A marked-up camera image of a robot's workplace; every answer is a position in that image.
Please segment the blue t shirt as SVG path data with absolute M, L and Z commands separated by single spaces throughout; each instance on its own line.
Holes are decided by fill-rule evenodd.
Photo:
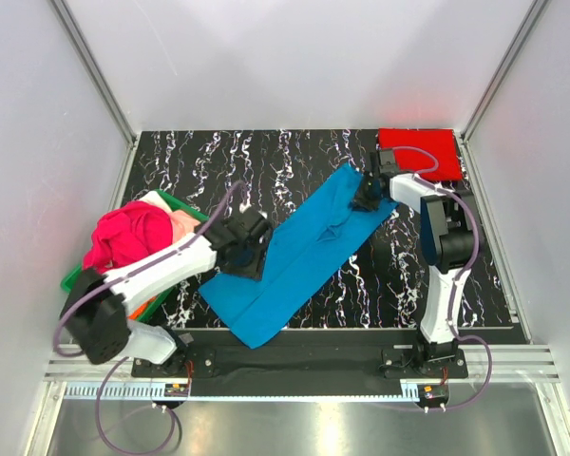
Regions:
M 294 314 L 390 217 L 397 204 L 356 211 L 362 174 L 340 166 L 274 231 L 261 280 L 219 273 L 199 294 L 250 349 L 274 338 Z

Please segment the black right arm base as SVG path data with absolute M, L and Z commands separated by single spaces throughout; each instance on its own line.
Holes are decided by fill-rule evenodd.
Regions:
M 466 379 L 468 368 L 459 342 L 429 342 L 420 332 L 409 348 L 387 348 L 381 351 L 379 371 L 386 378 Z

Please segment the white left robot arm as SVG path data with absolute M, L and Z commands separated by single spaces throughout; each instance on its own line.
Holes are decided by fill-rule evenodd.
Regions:
M 92 268 L 76 279 L 60 316 L 64 329 L 93 365 L 135 358 L 174 376 L 185 367 L 187 344 L 172 331 L 133 318 L 143 304 L 191 276 L 219 269 L 259 280 L 275 226 L 254 208 L 211 217 L 161 251 L 106 273 Z

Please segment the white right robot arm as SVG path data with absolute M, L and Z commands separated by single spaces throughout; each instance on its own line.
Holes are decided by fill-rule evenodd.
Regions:
M 433 183 L 419 171 L 402 169 L 395 146 L 370 153 L 370 169 L 351 201 L 355 210 L 376 211 L 384 200 L 406 205 L 420 215 L 421 252 L 429 266 L 425 314 L 420 323 L 426 344 L 412 353 L 412 365 L 430 377 L 447 357 L 439 346 L 459 338 L 457 322 L 463 289 L 482 244 L 474 196 Z

